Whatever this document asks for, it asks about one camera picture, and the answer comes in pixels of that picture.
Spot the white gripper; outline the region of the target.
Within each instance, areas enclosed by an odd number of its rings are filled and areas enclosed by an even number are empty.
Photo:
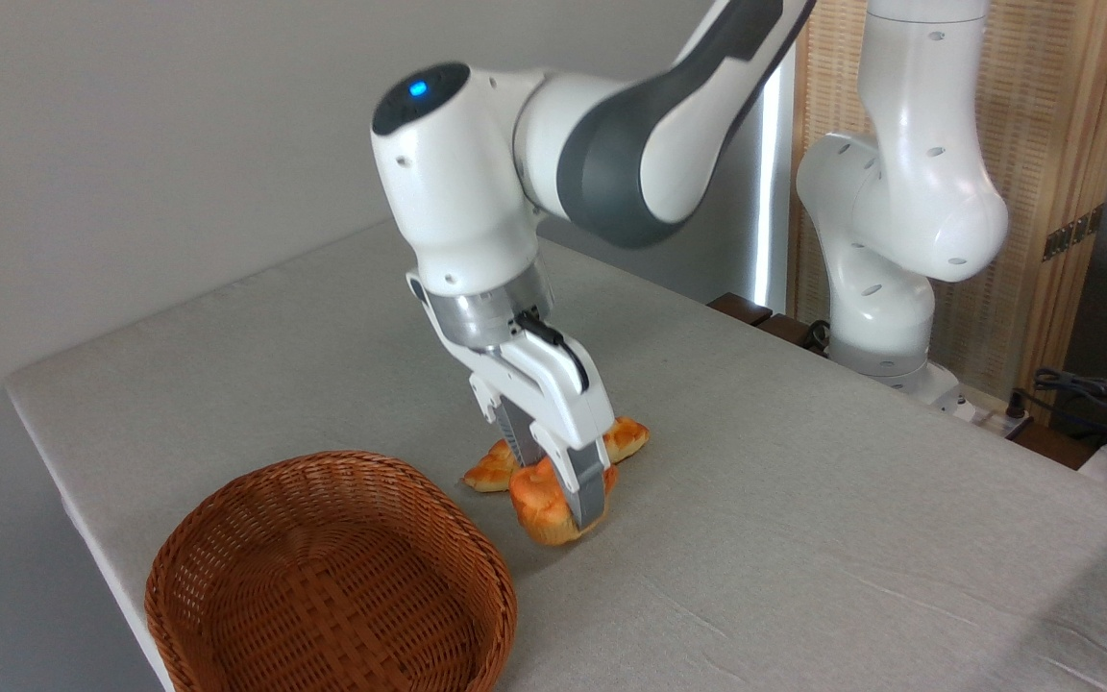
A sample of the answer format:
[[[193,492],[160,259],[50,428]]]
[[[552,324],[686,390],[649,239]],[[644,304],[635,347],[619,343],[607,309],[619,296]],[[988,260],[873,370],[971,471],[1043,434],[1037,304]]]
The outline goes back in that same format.
[[[478,295],[435,295],[408,272],[408,289],[453,359],[470,371],[487,422],[519,467],[551,455],[576,529],[606,513],[603,434],[612,407],[578,341],[545,323],[554,295],[542,272],[523,272]]]

